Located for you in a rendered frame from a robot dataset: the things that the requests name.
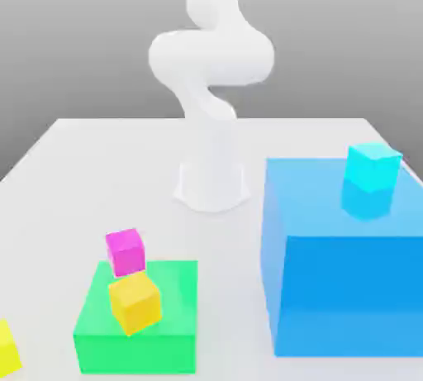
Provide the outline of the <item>small magenta cube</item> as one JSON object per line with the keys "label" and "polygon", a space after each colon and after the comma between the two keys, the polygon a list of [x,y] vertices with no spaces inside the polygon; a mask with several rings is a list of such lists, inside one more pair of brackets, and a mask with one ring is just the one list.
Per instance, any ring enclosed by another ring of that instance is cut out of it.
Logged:
{"label": "small magenta cube", "polygon": [[135,228],[106,234],[105,239],[116,278],[145,270],[145,245]]}

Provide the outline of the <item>small orange-yellow cube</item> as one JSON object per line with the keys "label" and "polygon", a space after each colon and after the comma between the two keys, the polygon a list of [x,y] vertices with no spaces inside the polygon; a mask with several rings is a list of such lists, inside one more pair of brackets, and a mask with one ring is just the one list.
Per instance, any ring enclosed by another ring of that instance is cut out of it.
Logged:
{"label": "small orange-yellow cube", "polygon": [[145,271],[110,283],[108,292],[112,314],[127,336],[162,319],[160,291]]}

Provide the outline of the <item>small cyan cube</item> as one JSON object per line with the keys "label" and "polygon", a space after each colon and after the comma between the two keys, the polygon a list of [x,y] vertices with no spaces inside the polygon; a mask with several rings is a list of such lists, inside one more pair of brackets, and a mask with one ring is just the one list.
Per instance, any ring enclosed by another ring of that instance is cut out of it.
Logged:
{"label": "small cyan cube", "polygon": [[387,215],[397,186],[402,153],[383,143],[351,145],[341,204],[350,215],[372,220]]}

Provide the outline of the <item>small lemon yellow cube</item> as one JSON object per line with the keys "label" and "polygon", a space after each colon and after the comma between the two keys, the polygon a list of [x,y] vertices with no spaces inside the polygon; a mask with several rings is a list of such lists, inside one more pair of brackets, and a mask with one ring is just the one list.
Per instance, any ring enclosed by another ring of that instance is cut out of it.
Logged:
{"label": "small lemon yellow cube", "polygon": [[0,319],[0,378],[21,368],[21,359],[11,329],[5,319]]}

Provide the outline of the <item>large blue box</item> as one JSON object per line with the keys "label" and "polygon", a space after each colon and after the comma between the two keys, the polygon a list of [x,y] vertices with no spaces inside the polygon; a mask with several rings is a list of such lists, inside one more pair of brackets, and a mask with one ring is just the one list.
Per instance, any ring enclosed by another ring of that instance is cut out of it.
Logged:
{"label": "large blue box", "polygon": [[423,357],[423,185],[360,192],[343,159],[266,163],[260,267],[278,357]]}

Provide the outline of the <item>large green box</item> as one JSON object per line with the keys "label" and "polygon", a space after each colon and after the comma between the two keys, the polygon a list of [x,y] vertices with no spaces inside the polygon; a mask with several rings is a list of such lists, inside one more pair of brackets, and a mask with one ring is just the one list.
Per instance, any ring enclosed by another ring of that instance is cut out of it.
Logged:
{"label": "large green box", "polygon": [[82,374],[193,374],[196,372],[196,260],[151,260],[147,274],[161,293],[162,319],[127,336],[108,293],[110,264],[97,264],[74,328]]}

